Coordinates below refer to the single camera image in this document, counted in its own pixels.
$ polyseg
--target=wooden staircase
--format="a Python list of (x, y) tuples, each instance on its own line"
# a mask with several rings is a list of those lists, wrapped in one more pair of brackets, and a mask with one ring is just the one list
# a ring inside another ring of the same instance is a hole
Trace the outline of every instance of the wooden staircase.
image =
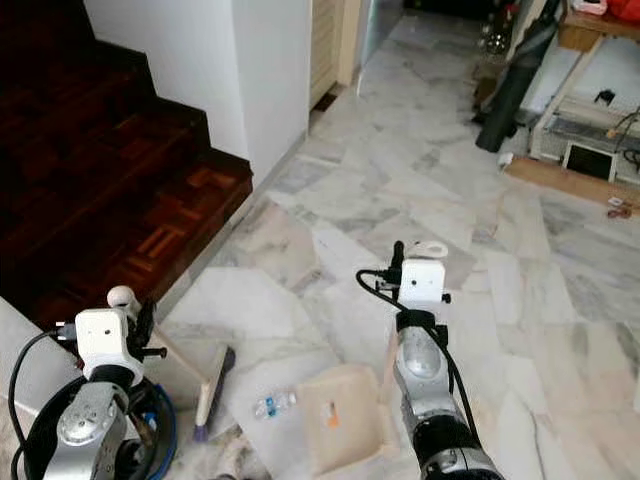
[(251, 188), (81, 0), (0, 2), (0, 294), (38, 326), (118, 284), (159, 299)]

